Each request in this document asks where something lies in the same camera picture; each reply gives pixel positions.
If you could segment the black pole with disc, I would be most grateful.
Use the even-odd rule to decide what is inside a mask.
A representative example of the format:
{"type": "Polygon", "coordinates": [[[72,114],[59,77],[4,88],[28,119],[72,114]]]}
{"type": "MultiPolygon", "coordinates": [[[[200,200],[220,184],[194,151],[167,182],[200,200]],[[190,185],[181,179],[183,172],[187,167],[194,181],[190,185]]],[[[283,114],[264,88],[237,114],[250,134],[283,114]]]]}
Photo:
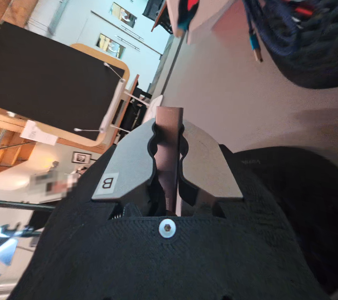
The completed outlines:
{"type": "Polygon", "coordinates": [[[7,208],[7,209],[41,211],[41,212],[50,212],[50,213],[55,209],[55,206],[53,205],[31,204],[31,203],[3,201],[3,200],[0,201],[0,207],[7,208]]]}

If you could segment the white acrylic board stand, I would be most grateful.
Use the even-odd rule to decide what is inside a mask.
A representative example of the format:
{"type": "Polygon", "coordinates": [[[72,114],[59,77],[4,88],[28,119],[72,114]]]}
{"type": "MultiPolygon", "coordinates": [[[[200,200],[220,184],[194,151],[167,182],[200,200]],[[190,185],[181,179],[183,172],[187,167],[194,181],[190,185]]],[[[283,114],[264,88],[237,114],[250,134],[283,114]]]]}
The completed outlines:
{"type": "Polygon", "coordinates": [[[116,109],[119,105],[119,100],[120,100],[120,96],[124,93],[126,94],[127,96],[129,96],[130,98],[133,98],[134,100],[137,100],[138,102],[140,103],[143,103],[146,108],[147,108],[147,111],[150,112],[150,116],[153,115],[153,112],[154,112],[154,108],[158,107],[161,103],[162,103],[162,100],[163,100],[163,95],[159,95],[157,98],[155,98],[150,104],[149,103],[146,103],[145,101],[137,98],[136,96],[130,94],[130,92],[124,90],[125,89],[125,79],[122,78],[117,72],[116,70],[114,70],[112,68],[111,65],[109,65],[108,63],[104,62],[104,66],[108,67],[110,70],[112,70],[119,78],[119,82],[117,84],[117,87],[116,87],[116,90],[115,90],[115,93],[114,93],[114,96],[113,96],[113,99],[109,105],[109,108],[107,110],[107,113],[105,114],[102,122],[101,122],[101,125],[100,125],[100,128],[98,130],[86,130],[86,129],[79,129],[79,128],[74,128],[74,131],[75,132],[99,132],[99,133],[106,133],[107,132],[107,129],[108,127],[111,125],[111,121],[113,119],[113,114],[116,112],[116,109]]]}

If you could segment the black display board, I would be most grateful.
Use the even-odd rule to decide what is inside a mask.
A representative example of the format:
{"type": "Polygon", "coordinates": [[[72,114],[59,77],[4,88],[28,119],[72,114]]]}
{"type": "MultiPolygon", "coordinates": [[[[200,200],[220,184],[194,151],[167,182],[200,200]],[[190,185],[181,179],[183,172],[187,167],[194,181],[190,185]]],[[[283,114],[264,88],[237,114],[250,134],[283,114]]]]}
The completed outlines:
{"type": "Polygon", "coordinates": [[[58,138],[98,146],[107,132],[75,132],[74,128],[98,130],[107,113],[120,78],[104,62],[125,79],[126,87],[130,72],[120,59],[3,22],[0,107],[58,138]]]}

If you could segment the black office chair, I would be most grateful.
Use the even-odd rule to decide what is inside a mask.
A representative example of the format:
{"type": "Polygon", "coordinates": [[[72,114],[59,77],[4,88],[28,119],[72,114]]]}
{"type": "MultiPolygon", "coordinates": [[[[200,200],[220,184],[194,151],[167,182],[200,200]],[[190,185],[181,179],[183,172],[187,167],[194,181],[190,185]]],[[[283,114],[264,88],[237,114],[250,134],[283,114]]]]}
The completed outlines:
{"type": "Polygon", "coordinates": [[[152,21],[156,21],[163,0],[148,0],[142,15],[152,21]]]}

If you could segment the black mesh cable bag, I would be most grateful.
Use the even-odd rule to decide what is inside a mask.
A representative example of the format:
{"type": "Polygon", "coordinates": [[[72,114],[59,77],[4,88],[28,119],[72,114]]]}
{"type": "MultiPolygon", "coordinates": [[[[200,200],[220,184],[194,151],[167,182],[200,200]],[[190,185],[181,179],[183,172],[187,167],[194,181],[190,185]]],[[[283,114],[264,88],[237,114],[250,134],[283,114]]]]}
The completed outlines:
{"type": "Polygon", "coordinates": [[[242,0],[249,39],[262,62],[258,36],[282,75],[297,86],[338,85],[338,0],[242,0]]]}

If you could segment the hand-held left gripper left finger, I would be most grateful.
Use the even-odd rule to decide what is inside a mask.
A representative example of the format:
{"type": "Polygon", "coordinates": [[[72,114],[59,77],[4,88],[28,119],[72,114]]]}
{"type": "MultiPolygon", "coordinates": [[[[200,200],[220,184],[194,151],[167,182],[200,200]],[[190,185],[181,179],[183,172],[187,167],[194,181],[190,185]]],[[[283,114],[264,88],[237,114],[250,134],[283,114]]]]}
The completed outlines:
{"type": "Polygon", "coordinates": [[[116,146],[91,197],[124,208],[133,203],[143,216],[158,214],[158,173],[155,161],[155,118],[125,136],[116,146]]]}

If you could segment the led light panel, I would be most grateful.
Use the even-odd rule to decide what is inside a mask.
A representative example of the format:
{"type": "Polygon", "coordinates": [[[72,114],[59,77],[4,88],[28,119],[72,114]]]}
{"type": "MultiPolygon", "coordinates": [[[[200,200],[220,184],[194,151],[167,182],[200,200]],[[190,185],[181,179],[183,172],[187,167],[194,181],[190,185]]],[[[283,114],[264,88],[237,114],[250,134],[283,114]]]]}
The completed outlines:
{"type": "Polygon", "coordinates": [[[14,238],[7,239],[0,246],[0,262],[5,266],[10,266],[18,245],[18,240],[14,238]]]}

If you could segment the dark grey usb hub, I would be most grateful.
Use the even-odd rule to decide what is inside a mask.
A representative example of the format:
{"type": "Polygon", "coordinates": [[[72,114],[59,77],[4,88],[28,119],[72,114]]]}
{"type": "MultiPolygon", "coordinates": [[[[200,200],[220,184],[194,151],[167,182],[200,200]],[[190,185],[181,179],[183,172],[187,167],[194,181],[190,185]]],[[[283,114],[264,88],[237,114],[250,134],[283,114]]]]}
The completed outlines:
{"type": "Polygon", "coordinates": [[[176,213],[179,180],[180,135],[183,127],[183,108],[157,107],[155,126],[158,143],[155,162],[158,180],[164,194],[166,211],[176,213]]]}

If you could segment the black white marker sign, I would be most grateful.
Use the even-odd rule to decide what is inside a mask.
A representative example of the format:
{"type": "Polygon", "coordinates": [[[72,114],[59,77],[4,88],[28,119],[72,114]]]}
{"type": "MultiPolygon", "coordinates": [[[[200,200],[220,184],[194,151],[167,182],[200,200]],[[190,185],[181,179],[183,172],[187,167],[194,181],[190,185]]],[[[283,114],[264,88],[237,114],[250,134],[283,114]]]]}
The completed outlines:
{"type": "Polygon", "coordinates": [[[75,164],[89,164],[92,155],[90,153],[81,153],[74,151],[72,154],[71,162],[75,164]]]}

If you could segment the white paper sign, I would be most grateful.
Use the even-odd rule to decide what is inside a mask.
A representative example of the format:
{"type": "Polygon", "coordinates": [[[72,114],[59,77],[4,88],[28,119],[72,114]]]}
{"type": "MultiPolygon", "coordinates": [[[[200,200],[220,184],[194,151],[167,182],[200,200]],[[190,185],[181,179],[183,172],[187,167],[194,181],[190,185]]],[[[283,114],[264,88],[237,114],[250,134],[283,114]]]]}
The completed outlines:
{"type": "Polygon", "coordinates": [[[58,137],[49,133],[46,133],[37,127],[34,121],[28,120],[20,134],[21,138],[28,139],[35,142],[55,146],[58,137]]]}

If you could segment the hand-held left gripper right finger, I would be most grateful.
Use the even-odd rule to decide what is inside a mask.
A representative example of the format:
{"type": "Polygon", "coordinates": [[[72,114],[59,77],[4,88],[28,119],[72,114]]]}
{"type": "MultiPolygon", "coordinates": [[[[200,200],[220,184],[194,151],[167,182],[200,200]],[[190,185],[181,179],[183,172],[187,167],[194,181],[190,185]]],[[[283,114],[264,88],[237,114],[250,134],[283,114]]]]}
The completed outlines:
{"type": "Polygon", "coordinates": [[[192,207],[243,199],[218,142],[191,122],[180,135],[179,195],[192,207]]]}

